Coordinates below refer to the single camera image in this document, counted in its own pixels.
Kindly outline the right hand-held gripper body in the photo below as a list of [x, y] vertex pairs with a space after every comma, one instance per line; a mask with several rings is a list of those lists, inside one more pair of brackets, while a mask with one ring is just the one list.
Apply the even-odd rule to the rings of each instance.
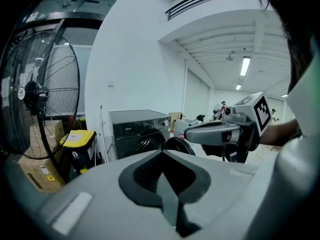
[[222, 127], [222, 143], [202, 145], [207, 156], [223, 161], [245, 163], [249, 152], [254, 151], [271, 122], [271, 112], [262, 92], [251, 94], [224, 109], [221, 119], [213, 120]]

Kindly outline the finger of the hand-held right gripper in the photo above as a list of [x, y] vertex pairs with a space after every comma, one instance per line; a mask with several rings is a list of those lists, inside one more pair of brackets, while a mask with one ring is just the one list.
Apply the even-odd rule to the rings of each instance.
[[184, 130], [184, 138], [195, 144], [227, 144], [237, 142], [241, 127], [225, 121], [210, 121]]

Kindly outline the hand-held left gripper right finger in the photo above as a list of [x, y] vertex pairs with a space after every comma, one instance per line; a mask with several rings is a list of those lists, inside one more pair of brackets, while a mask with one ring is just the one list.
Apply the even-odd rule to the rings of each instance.
[[211, 176], [204, 168], [172, 151], [163, 152], [162, 214], [181, 237], [201, 229], [188, 218], [186, 205], [200, 201], [211, 185]]

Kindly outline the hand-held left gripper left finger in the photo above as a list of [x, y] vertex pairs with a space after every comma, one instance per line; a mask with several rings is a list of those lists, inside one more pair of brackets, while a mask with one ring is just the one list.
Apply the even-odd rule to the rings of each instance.
[[119, 187], [135, 204], [158, 209], [163, 207], [162, 198], [157, 194], [158, 181], [163, 173], [163, 154], [162, 150], [155, 150], [120, 173]]

